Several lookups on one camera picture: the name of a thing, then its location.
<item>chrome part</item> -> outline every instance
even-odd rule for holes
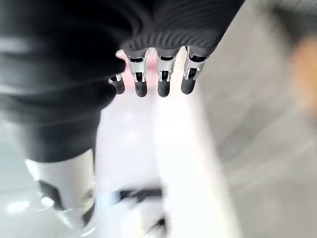
[[[203,70],[203,67],[207,59],[208,57],[195,56],[189,49],[187,52],[187,58],[184,65],[184,79],[191,79],[193,81],[196,81],[198,75]]]
[[[138,58],[131,58],[129,55],[129,65],[131,74],[134,78],[134,81],[142,82],[144,83],[146,81],[146,72],[147,72],[147,63],[146,63],[146,57],[147,57],[147,51],[143,56],[140,56]]]
[[[158,65],[158,80],[169,82],[173,74],[176,56],[171,60],[162,60],[160,56],[157,57]]]

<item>black fabric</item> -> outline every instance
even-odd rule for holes
[[[99,114],[125,69],[119,49],[212,52],[243,0],[1,0],[0,116],[27,158],[94,147]],[[147,93],[136,83],[137,94]]]

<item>robotic finger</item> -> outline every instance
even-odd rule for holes
[[[179,49],[164,50],[157,48],[156,50],[158,53],[158,94],[161,97],[166,97],[169,95],[170,79]]]
[[[128,57],[131,74],[134,78],[135,92],[140,97],[143,98],[148,93],[147,87],[147,51],[148,49],[143,49],[140,51],[127,51],[125,54]]]

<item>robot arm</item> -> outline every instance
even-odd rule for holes
[[[243,0],[2,0],[0,113],[43,197],[71,223],[90,221],[101,109],[123,93],[124,49],[136,94],[146,96],[146,52],[158,53],[165,97],[187,46],[181,90],[203,66]]]

